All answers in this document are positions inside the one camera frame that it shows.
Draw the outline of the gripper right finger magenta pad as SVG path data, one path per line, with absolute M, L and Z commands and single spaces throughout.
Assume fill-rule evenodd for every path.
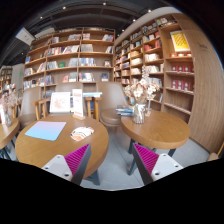
M 157 154 L 137 143 L 133 144 L 133 156 L 145 185 L 182 169 L 182 166 L 166 153 Z

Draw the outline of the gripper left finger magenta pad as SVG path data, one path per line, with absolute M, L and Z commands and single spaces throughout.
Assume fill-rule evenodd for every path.
M 56 155 L 42 169 L 79 185 L 83 179 L 89 158 L 91 145 L 84 145 L 66 156 Z

